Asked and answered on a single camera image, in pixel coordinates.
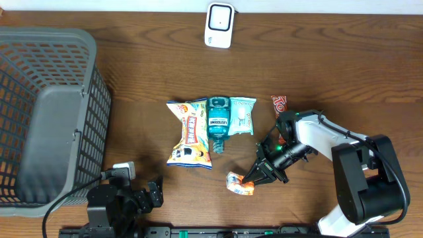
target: light blue packet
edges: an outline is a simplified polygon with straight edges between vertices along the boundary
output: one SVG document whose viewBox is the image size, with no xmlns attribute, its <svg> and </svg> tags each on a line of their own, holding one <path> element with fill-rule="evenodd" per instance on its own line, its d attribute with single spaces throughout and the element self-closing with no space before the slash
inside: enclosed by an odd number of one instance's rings
<svg viewBox="0 0 423 238">
<path fill-rule="evenodd" d="M 229 124 L 229 135 L 250 132 L 254 134 L 252 127 L 251 111 L 256 99 L 244 97 L 231 97 L 231 122 Z"/>
</svg>

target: wooden table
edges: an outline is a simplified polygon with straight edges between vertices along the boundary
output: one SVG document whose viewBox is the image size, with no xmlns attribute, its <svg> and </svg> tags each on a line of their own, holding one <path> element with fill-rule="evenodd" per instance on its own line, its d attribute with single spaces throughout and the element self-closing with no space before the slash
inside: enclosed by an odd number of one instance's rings
<svg viewBox="0 0 423 238">
<path fill-rule="evenodd" d="M 174 226 L 311 223 L 336 205 L 332 163 L 319 155 L 287 170 L 289 183 L 254 196 L 225 187 L 245 173 L 255 143 L 274 123 L 270 95 L 292 110 L 325 109 L 349 130 L 386 134 L 397 150 L 411 205 L 392 237 L 423 233 L 423 17 L 237 14 L 228 50 L 204 44 L 206 14 L 5 12 L 0 25 L 82 28 L 98 46 L 97 65 L 113 94 L 104 168 L 135 161 L 135 188 L 165 176 L 165 203 L 145 218 Z M 254 135 L 233 136 L 213 169 L 167 167 L 181 125 L 167 100 L 227 95 L 257 98 Z M 40 237 L 42 219 L 0 218 L 2 237 Z M 60 208 L 58 229 L 87 223 L 86 206 Z"/>
</svg>

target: gray plastic basket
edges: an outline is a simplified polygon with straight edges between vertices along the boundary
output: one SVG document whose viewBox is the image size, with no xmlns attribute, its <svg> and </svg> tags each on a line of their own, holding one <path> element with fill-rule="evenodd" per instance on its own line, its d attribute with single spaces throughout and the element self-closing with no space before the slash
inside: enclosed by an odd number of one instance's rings
<svg viewBox="0 0 423 238">
<path fill-rule="evenodd" d="M 0 27 L 0 216 L 43 216 L 99 176 L 111 99 L 95 57 L 83 30 Z"/>
</svg>

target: snack bag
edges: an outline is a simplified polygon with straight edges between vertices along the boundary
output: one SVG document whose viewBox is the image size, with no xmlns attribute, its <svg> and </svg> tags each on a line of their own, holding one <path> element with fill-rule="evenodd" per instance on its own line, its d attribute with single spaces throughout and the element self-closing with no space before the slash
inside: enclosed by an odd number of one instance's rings
<svg viewBox="0 0 423 238">
<path fill-rule="evenodd" d="M 240 195 L 252 195 L 254 192 L 254 183 L 242 183 L 244 176 L 229 172 L 226 176 L 226 188 Z"/>
<path fill-rule="evenodd" d="M 167 165 L 212 168 L 207 136 L 207 98 L 193 102 L 167 102 L 167 107 L 182 122 L 182 138 L 173 147 Z"/>
<path fill-rule="evenodd" d="M 275 96 L 272 95 L 272 101 L 273 101 L 273 107 L 275 109 L 275 114 L 276 114 L 276 119 L 278 119 L 279 116 L 279 112 L 285 112 L 288 110 L 287 105 L 286 105 L 286 96 Z M 285 140 L 283 139 L 283 137 L 281 135 L 279 135 L 279 140 L 278 140 L 280 145 L 285 144 Z"/>
<path fill-rule="evenodd" d="M 251 133 L 252 127 L 251 111 L 256 99 L 231 97 L 231 121 L 229 123 L 229 135 Z"/>
</svg>

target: white wall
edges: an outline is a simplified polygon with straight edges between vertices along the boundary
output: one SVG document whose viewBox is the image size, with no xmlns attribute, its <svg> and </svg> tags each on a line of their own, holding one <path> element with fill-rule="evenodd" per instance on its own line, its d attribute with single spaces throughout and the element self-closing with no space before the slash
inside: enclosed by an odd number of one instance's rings
<svg viewBox="0 0 423 238">
<path fill-rule="evenodd" d="M 0 0 L 4 10 L 203 13 L 212 0 Z M 226 0 L 240 13 L 423 14 L 423 0 Z"/>
</svg>

